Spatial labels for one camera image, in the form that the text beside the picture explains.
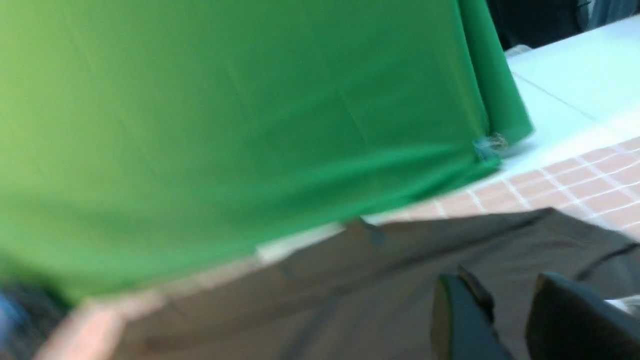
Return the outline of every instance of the green tablecloth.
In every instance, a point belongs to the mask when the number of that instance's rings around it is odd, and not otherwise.
[[[532,131],[483,1],[0,14],[0,272],[73,300],[452,190]]]

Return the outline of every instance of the white tabletop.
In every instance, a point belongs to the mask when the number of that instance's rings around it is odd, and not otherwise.
[[[640,104],[640,15],[515,56],[509,66],[517,78],[606,122]]]

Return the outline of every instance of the blue object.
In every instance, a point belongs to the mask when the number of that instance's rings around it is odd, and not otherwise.
[[[26,313],[18,303],[0,295],[0,349],[7,346],[13,330],[25,318]]]

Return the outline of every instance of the green fabric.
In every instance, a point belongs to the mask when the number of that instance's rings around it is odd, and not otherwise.
[[[0,1],[1,275],[72,300],[487,176],[484,1]]]

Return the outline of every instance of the dark clothing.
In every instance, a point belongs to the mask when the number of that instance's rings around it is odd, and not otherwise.
[[[138,320],[114,359],[431,359],[436,280],[458,265],[493,294],[501,342],[528,359],[524,331],[538,274],[580,279],[608,299],[640,293],[634,244],[554,209],[357,222]]]

